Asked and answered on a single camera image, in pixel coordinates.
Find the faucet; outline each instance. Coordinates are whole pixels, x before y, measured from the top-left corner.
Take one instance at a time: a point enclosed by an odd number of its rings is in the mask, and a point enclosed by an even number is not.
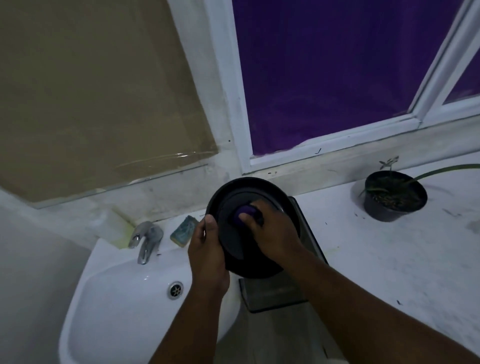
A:
[[[134,249],[143,239],[140,252],[138,254],[137,263],[145,265],[150,260],[152,252],[160,245],[160,240],[163,238],[163,230],[154,225],[151,221],[145,221],[139,224],[133,231],[128,247]]]

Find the metal drain strainer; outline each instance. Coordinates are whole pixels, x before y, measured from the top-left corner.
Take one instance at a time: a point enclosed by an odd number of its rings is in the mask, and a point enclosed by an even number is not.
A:
[[[173,282],[168,286],[167,296],[171,300],[176,300],[183,293],[183,284],[182,282]]]

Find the white countertop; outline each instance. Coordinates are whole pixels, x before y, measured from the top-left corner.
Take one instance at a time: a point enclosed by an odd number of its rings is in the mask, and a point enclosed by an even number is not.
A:
[[[480,152],[402,172],[464,163],[480,163]],[[330,266],[480,355],[480,170],[421,183],[427,205],[394,222],[363,210],[363,181],[295,198]]]

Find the white ceramic wash basin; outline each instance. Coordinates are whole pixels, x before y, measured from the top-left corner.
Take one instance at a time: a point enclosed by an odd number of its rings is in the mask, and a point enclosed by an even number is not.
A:
[[[138,248],[118,250],[102,239],[97,242],[65,318],[59,343],[61,364],[148,362],[192,283],[187,250],[165,248],[166,242],[162,241],[162,254],[152,254],[144,266],[136,262]],[[230,278],[218,340],[240,309],[238,277]],[[182,295],[172,300],[168,288],[177,281],[183,284]]]

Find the forearm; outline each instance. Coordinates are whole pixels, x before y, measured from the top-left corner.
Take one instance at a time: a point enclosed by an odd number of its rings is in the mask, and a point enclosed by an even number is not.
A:
[[[211,364],[222,296],[190,289],[150,364]]]
[[[352,364],[480,363],[461,345],[371,295],[306,250],[281,265]]]

